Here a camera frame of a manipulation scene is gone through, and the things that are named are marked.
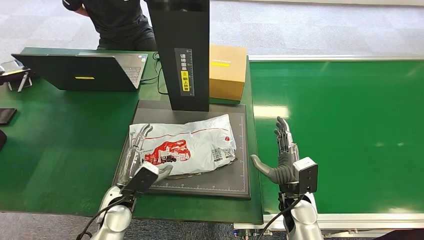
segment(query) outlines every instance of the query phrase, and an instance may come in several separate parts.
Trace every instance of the black cable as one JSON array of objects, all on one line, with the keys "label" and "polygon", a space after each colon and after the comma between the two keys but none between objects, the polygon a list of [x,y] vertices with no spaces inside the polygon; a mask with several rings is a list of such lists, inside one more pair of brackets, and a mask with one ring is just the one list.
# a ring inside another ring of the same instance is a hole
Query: black cable
[{"label": "black cable", "polygon": [[277,215],[275,215],[275,217],[273,217],[271,219],[271,221],[268,222],[268,224],[266,224],[266,226],[263,228],[262,232],[257,236],[256,240],[260,240],[262,238],[262,236],[264,235],[265,231],[267,230],[267,228],[277,219],[279,218],[281,215],[287,213],[288,211],[292,210],[302,199],[304,198],[304,195],[300,195],[299,198],[293,202],[293,204],[291,204],[290,206],[284,208],[280,213],[278,213]]},{"label": "black cable", "polygon": [[125,200],[127,200],[127,196],[123,196],[121,199],[119,199],[118,201],[116,201],[116,202],[114,202],[114,203],[112,203],[112,204],[110,204],[109,206],[107,206],[107,207],[105,207],[105,208],[103,208],[102,210],[100,210],[98,213],[96,213],[96,215],[95,216],[93,216],[91,219],[90,219],[90,221],[87,223],[87,225],[85,226],[85,228],[84,228],[84,230],[80,233],[80,234],[78,234],[78,236],[76,237],[76,240],[81,240],[82,238],[83,238],[83,236],[84,235],[88,235],[90,238],[92,238],[93,237],[93,235],[90,233],[90,232],[88,232],[87,230],[89,229],[89,227],[90,227],[90,225],[94,222],[94,220],[100,215],[100,214],[102,214],[103,212],[105,212],[105,211],[108,211],[109,209],[111,209],[111,208],[113,208],[113,207],[115,207],[116,205],[119,205],[119,204],[121,204],[121,203],[123,203]]},{"label": "black cable", "polygon": [[161,92],[160,90],[159,90],[159,80],[161,79],[161,71],[163,72],[163,70],[162,70],[162,66],[160,67],[160,69],[159,69],[159,73],[158,73],[158,78],[157,78],[157,92],[158,93],[160,93],[160,94],[162,94],[162,95],[168,95],[168,93],[167,92]]},{"label": "black cable", "polygon": [[140,83],[146,82],[146,81],[150,81],[150,80],[154,80],[154,79],[157,79],[159,81],[159,73],[158,73],[158,63],[160,61],[160,59],[159,59],[159,53],[158,52],[153,53],[152,58],[153,58],[153,60],[156,61],[154,63],[154,71],[156,72],[156,76],[151,77],[151,78],[148,78],[148,79],[141,79],[140,80]]}]

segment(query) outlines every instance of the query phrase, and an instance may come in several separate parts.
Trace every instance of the black wallet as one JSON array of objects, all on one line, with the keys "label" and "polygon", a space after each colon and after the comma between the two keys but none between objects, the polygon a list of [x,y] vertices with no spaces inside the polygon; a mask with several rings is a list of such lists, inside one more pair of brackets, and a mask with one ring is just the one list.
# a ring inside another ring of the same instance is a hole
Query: black wallet
[{"label": "black wallet", "polygon": [[0,151],[2,150],[5,143],[6,143],[6,134],[2,130],[0,130]]},{"label": "black wallet", "polygon": [[0,108],[0,125],[9,124],[16,112],[16,108]]}]

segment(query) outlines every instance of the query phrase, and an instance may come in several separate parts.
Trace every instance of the laptop keyboard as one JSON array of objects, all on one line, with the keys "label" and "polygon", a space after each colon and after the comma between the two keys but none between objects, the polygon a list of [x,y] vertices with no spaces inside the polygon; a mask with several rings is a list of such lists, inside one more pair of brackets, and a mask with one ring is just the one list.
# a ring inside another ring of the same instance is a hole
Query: laptop keyboard
[{"label": "laptop keyboard", "polygon": [[142,70],[141,67],[123,67],[123,71],[126,73],[128,78],[133,84],[137,84],[139,81],[139,73]]}]

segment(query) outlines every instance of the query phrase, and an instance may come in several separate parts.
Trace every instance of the person's arm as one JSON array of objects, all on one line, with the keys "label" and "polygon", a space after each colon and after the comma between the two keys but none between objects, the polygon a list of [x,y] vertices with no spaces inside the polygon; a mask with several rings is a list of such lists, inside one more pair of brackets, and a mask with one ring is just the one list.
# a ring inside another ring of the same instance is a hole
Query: person's arm
[{"label": "person's arm", "polygon": [[63,6],[69,11],[76,12],[77,14],[88,17],[86,8],[84,7],[81,0],[62,0]]}]

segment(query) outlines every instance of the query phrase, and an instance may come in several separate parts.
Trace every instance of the green table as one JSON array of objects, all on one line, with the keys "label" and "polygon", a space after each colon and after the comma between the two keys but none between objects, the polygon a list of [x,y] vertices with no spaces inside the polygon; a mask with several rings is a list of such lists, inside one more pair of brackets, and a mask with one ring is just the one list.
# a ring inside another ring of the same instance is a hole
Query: green table
[{"label": "green table", "polygon": [[[249,59],[259,157],[277,164],[272,130],[285,117],[300,157],[319,165],[322,229],[424,228],[424,58]],[[278,187],[260,182],[268,222]]]},{"label": "green table", "polygon": [[[82,51],[25,48],[22,53],[75,55]],[[145,79],[156,75],[152,55],[149,52]],[[247,106],[248,152],[254,154],[256,134],[247,73],[241,103]],[[166,88],[162,77],[160,87]],[[94,215],[112,184],[139,99],[168,101],[158,94],[154,81],[143,83],[139,92],[61,91],[43,79],[22,93],[0,86],[0,108],[18,109],[11,124],[1,127],[8,139],[0,151],[0,211]],[[252,165],[250,189],[251,200],[145,195],[137,199],[133,217],[261,224],[259,174]]]}]

